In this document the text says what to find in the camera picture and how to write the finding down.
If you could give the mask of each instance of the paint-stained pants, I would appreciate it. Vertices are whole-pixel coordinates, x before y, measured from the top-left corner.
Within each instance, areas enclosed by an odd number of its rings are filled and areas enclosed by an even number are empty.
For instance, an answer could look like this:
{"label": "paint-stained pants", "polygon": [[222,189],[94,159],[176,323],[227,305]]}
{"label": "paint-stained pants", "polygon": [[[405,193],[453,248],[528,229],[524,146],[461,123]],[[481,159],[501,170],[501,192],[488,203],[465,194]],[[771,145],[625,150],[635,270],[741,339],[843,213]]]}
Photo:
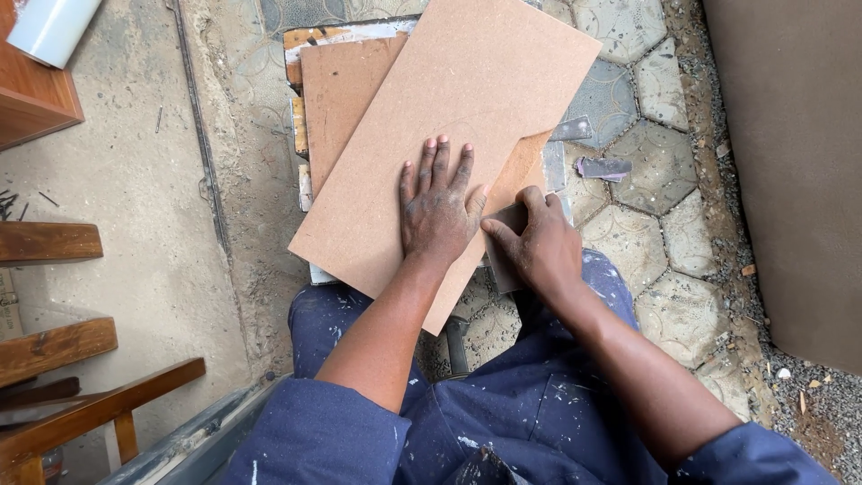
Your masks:
{"label": "paint-stained pants", "polygon": [[[584,282],[622,321],[638,330],[632,309],[632,295],[613,263],[604,254],[593,249],[584,249],[582,258],[581,277]],[[535,332],[545,332],[549,337],[569,337],[569,332],[533,291],[514,292],[513,298],[522,322],[515,346]],[[320,287],[307,285],[300,290],[290,305],[288,315],[290,338],[293,342],[294,376],[313,378],[339,338],[372,301],[341,283]],[[410,368],[408,382],[403,410],[415,399],[423,396],[429,386],[415,359]]]}

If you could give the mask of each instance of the hand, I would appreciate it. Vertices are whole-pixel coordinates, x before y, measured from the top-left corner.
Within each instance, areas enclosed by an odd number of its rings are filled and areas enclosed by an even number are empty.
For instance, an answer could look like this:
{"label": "hand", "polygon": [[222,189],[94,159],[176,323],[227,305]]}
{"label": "hand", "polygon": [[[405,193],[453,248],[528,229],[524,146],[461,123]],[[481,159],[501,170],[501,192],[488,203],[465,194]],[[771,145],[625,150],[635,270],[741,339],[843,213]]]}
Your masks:
{"label": "hand", "polygon": [[506,224],[484,219],[482,229],[496,239],[518,273],[547,304],[584,285],[581,279],[581,236],[569,225],[559,197],[542,197],[537,186],[515,196],[527,206],[527,228],[519,237]]}
{"label": "hand", "polygon": [[473,168],[473,146],[467,143],[461,150],[461,162],[451,184],[448,183],[448,168],[449,138],[446,135],[425,142],[418,187],[414,182],[413,163],[404,163],[401,238],[405,259],[430,257],[448,268],[476,235],[489,187],[479,187],[465,202]]}

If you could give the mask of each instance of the plastic wrap roll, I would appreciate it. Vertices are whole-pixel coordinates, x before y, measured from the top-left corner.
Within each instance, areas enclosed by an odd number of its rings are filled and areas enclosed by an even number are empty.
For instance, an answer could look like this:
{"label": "plastic wrap roll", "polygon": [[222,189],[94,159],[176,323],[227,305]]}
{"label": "plastic wrap roll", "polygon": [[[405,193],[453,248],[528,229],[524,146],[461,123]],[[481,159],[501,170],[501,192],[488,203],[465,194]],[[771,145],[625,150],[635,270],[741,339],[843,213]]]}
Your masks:
{"label": "plastic wrap roll", "polygon": [[29,0],[6,41],[32,58],[62,69],[101,1]]}

